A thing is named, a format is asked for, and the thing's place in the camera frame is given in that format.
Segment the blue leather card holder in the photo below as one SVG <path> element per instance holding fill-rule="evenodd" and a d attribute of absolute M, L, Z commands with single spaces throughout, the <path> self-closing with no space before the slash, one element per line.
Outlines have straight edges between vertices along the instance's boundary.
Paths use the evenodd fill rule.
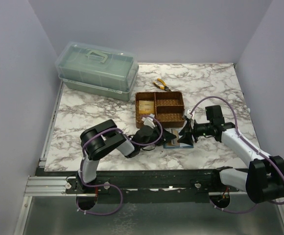
<path fill-rule="evenodd" d="M 179 143 L 178 140 L 181 137 L 179 135 L 179 132 L 181 131 L 181 128 L 169 128 L 167 129 L 168 132 L 171 134 L 174 134 L 176 136 L 175 139 L 171 140 L 168 143 L 164 144 L 164 149 L 179 149 L 179 148 L 193 148 L 192 145 L 188 145 L 185 143 Z"/>

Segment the gold credit card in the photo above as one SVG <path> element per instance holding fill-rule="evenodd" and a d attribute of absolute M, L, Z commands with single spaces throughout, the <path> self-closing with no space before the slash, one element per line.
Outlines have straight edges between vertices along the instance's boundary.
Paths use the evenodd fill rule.
<path fill-rule="evenodd" d="M 151 110 L 154 108 L 154 101 L 150 100 L 140 100 L 139 109 L 141 110 Z"/>
<path fill-rule="evenodd" d="M 139 104 L 139 114 L 153 114 L 154 104 L 151 103 L 140 103 Z"/>
<path fill-rule="evenodd" d="M 177 136 L 176 139 L 166 144 L 166 148 L 179 148 L 180 143 L 178 142 L 179 134 L 177 129 L 170 129 L 170 132 Z"/>

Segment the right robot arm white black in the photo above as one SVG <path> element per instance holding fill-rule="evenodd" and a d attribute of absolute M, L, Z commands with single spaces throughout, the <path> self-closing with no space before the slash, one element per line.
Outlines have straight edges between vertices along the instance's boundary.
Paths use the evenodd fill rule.
<path fill-rule="evenodd" d="M 252 144 L 232 122 L 225 122 L 219 105 L 205 109 L 207 123 L 197 123 L 194 112 L 185 112 L 186 123 L 179 132 L 179 143 L 193 145 L 199 137 L 212 137 L 229 147 L 247 166 L 242 172 L 232 167 L 215 171 L 216 186 L 233 186 L 248 194 L 256 204 L 284 197 L 284 159 L 272 156 Z"/>

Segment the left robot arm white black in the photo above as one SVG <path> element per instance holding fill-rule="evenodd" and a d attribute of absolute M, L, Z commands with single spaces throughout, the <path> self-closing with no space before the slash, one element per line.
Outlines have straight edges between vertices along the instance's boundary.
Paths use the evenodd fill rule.
<path fill-rule="evenodd" d="M 112 119 L 85 130 L 80 135 L 83 157 L 77 178 L 82 185 L 96 179 L 99 161 L 115 149 L 130 159 L 148 146 L 162 146 L 177 136 L 165 130 L 153 115 L 142 117 L 142 127 L 131 136 L 124 134 Z"/>

